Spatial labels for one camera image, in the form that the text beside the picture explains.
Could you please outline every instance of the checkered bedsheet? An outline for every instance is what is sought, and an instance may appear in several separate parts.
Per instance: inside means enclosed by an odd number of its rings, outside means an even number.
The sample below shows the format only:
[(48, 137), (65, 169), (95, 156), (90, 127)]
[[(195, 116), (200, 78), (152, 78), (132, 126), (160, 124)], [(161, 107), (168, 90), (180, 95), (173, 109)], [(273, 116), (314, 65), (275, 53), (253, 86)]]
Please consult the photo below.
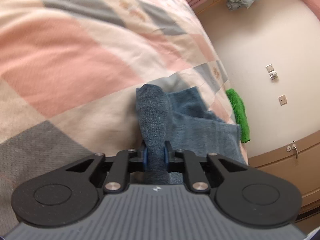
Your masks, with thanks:
[(22, 182), (139, 146), (147, 82), (197, 86), (234, 123), (228, 76), (185, 0), (0, 0), (0, 235)]

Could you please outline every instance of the white logo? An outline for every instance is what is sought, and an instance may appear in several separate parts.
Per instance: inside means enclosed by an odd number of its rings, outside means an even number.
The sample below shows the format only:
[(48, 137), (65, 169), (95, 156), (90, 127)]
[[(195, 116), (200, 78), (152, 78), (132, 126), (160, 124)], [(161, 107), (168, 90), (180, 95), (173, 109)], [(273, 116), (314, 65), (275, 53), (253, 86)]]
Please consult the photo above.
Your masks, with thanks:
[(161, 188), (160, 188), (159, 186), (155, 186), (155, 187), (153, 187), (152, 189), (153, 189), (155, 192), (158, 192), (158, 191), (161, 190)]

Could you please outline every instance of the blue cloth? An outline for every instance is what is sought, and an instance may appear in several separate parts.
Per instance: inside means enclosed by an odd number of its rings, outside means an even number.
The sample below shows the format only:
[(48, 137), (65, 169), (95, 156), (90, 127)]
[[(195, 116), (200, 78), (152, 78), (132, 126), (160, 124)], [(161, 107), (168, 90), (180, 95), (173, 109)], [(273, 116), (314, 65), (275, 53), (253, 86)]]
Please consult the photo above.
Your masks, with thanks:
[(145, 183), (183, 183), (181, 174), (166, 172), (165, 140), (173, 149), (187, 149), (203, 157), (215, 152), (245, 164), (239, 148), (240, 126), (207, 111), (196, 87), (165, 93), (156, 85), (145, 84), (136, 93), (138, 122), (149, 154)]

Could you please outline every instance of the gray ribbed panel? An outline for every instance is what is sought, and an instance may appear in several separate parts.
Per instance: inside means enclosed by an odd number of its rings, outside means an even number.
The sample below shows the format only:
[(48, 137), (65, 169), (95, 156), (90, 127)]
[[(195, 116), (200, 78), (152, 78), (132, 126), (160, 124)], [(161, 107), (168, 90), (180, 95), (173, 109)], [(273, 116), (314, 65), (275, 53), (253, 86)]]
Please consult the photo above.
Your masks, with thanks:
[(107, 195), (99, 208), (77, 224), (33, 228), (21, 223), (5, 240), (302, 240), (293, 225), (275, 229), (246, 228), (221, 215), (206, 195), (183, 185), (130, 185)]

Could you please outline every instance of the silver door handle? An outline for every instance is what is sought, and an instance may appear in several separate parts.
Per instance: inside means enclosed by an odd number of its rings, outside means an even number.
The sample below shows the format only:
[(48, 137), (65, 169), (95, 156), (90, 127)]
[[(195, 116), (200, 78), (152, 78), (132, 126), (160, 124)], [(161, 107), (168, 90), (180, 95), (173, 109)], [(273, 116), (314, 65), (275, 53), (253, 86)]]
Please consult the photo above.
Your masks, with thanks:
[(292, 144), (292, 149), (295, 149), (296, 150), (296, 159), (298, 159), (298, 149), (297, 149), (297, 146), (295, 144)]

